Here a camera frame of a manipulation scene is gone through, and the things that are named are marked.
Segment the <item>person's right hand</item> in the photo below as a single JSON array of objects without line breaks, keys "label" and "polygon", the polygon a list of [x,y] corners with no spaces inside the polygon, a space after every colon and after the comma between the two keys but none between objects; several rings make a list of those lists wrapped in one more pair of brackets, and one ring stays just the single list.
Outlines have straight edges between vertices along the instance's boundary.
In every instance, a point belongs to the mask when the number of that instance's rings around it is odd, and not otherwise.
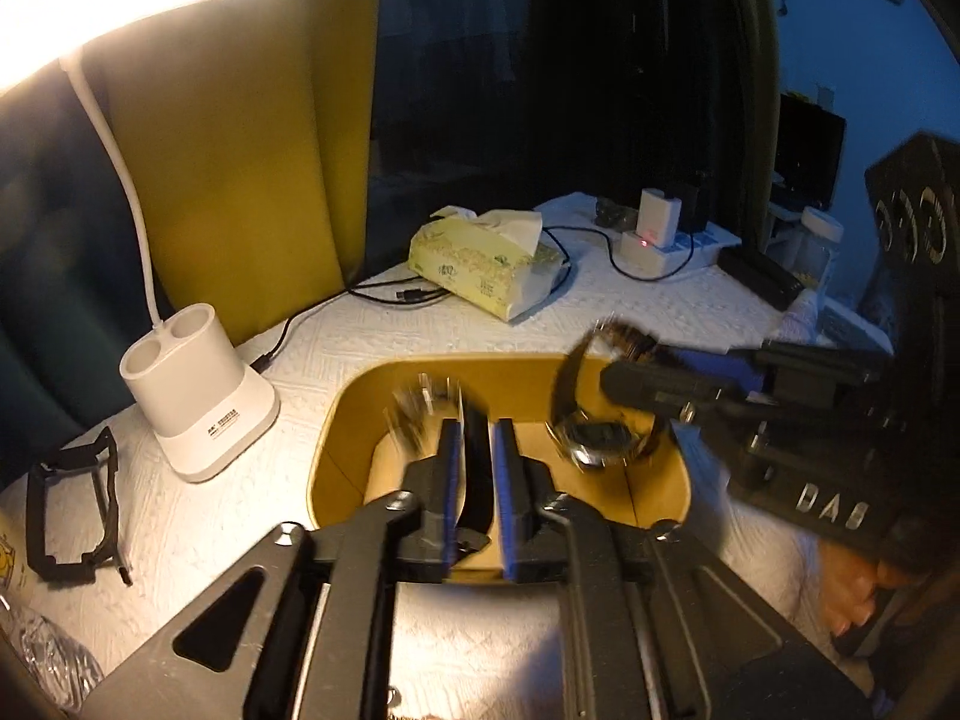
[{"label": "person's right hand", "polygon": [[818,543],[820,612],[833,635],[864,626],[875,611],[878,590],[893,590],[910,582],[895,566],[869,561],[833,541]]}]

